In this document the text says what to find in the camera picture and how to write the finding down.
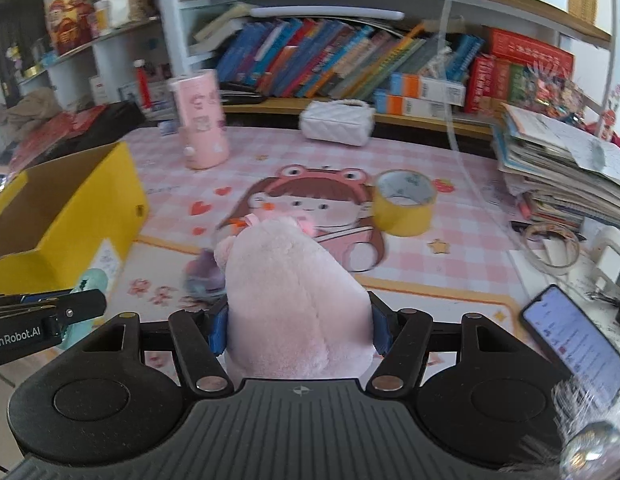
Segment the yellow cardboard box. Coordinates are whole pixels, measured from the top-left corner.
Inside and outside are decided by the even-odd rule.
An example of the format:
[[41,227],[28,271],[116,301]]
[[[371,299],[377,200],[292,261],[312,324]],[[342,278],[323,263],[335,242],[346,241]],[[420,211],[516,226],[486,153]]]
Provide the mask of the yellow cardboard box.
[[124,142],[20,172],[0,192],[0,294],[68,289],[90,269],[110,294],[148,211]]

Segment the wooden white bookshelf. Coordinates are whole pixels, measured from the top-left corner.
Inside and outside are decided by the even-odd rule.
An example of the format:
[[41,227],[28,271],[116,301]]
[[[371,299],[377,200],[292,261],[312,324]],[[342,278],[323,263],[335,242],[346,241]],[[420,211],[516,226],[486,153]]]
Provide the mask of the wooden white bookshelf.
[[438,25],[441,11],[450,6],[465,25],[508,29],[560,47],[581,41],[605,50],[607,60],[594,63],[593,73],[604,79],[604,96],[620,85],[620,25],[606,32],[539,0],[159,0],[174,73],[187,75],[201,63],[189,49],[195,32],[235,3],[246,3],[254,18],[359,18],[407,28]]

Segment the blue purple toy truck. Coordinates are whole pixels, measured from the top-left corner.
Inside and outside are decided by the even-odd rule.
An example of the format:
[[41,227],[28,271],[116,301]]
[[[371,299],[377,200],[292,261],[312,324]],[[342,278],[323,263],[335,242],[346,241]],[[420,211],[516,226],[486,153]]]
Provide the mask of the blue purple toy truck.
[[225,295],[225,276],[211,249],[203,249],[184,270],[184,286],[195,301],[213,304]]

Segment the white quilted purse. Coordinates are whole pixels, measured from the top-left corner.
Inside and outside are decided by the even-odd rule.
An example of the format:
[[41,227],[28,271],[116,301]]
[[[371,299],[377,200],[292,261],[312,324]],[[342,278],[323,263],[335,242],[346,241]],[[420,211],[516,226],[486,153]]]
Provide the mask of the white quilted purse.
[[375,108],[359,100],[312,101],[299,115],[299,130],[310,140],[362,148],[375,127]]

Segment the orange white box upper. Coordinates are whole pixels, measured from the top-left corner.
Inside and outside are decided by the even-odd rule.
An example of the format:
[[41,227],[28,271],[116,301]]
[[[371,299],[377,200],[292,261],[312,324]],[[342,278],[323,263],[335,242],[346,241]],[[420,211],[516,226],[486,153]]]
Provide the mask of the orange white box upper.
[[393,96],[420,99],[452,106],[463,106],[466,88],[464,84],[444,79],[423,77],[415,74],[393,73],[389,92]]

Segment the yellow tape roll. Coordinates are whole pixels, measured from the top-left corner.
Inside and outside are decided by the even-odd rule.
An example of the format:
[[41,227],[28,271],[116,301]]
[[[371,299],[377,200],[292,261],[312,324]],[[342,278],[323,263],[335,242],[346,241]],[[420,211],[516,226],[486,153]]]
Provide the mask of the yellow tape roll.
[[420,236],[431,226],[437,190],[432,180],[413,170],[389,170],[374,183],[372,216],[381,232],[398,237]]

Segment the white charger adapter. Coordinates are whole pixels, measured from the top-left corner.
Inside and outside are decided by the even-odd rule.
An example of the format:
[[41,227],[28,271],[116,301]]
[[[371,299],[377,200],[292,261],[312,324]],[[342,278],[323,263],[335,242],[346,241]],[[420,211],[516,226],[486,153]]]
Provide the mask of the white charger adapter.
[[594,263],[591,280],[598,292],[620,297],[620,230],[604,226],[590,250]]

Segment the orange white box lower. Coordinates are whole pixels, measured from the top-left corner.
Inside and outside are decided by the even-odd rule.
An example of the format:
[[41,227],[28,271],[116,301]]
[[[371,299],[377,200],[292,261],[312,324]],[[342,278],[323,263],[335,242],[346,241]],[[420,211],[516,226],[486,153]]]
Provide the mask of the orange white box lower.
[[398,115],[416,118],[444,118],[444,107],[441,103],[394,96],[386,90],[374,93],[376,112],[387,115]]

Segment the black smartphone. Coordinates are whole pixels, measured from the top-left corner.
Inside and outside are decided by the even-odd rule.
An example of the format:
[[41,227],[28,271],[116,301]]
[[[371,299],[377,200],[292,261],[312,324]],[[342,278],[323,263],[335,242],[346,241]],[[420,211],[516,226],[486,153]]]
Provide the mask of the black smartphone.
[[551,362],[574,376],[600,408],[620,395],[620,353],[574,300],[550,285],[519,313]]

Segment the row of leaning books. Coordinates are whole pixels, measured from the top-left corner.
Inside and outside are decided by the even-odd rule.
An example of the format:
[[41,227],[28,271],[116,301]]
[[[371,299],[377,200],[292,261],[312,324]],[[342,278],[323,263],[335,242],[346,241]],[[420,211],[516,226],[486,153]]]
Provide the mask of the row of leaning books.
[[484,40],[459,18],[449,24],[406,30],[359,18],[254,18],[246,3],[235,3],[196,32],[189,49],[217,58],[221,84],[267,98],[372,103],[376,90],[389,92],[393,73],[465,86]]

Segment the large pink plush toy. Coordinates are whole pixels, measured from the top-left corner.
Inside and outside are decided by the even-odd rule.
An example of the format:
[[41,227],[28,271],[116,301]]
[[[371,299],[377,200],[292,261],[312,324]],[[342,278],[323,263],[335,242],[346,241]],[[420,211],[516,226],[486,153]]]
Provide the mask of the large pink plush toy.
[[214,249],[232,380],[361,377],[375,354],[368,292],[314,239],[309,218],[248,214],[241,223]]

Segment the red dictionary books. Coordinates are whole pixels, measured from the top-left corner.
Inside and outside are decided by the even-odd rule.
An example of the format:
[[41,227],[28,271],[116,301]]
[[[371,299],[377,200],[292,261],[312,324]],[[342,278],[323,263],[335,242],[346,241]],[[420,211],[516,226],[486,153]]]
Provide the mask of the red dictionary books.
[[562,117],[580,106],[572,82],[575,57],[505,29],[490,28],[470,64],[464,112],[496,116],[504,104]]

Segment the black keyboard piano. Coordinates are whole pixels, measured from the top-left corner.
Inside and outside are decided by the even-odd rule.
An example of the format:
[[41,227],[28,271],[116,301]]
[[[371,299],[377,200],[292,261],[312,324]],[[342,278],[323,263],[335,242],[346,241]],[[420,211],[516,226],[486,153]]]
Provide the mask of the black keyboard piano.
[[76,152],[119,141],[145,124],[137,104],[98,105],[80,113],[61,112],[28,134],[14,150],[11,172],[20,172]]

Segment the stack of papers and notebooks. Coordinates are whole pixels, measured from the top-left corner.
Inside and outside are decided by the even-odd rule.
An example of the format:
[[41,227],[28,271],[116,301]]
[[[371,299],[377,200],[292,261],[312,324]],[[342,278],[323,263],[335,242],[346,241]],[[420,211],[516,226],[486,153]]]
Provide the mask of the stack of papers and notebooks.
[[620,229],[620,147],[510,104],[494,133],[499,170],[523,215],[580,231],[591,219]]

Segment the orange white box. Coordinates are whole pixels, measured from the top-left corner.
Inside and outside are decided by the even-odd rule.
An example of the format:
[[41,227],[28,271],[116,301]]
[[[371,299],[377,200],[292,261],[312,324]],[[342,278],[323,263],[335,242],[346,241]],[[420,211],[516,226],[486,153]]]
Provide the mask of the orange white box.
[[444,118],[444,107],[441,103],[394,96],[386,90],[374,93],[376,112],[387,115],[398,115],[416,118]]
[[415,74],[393,73],[389,92],[393,96],[420,99],[452,106],[463,106],[466,88],[464,84],[444,79],[423,77]]

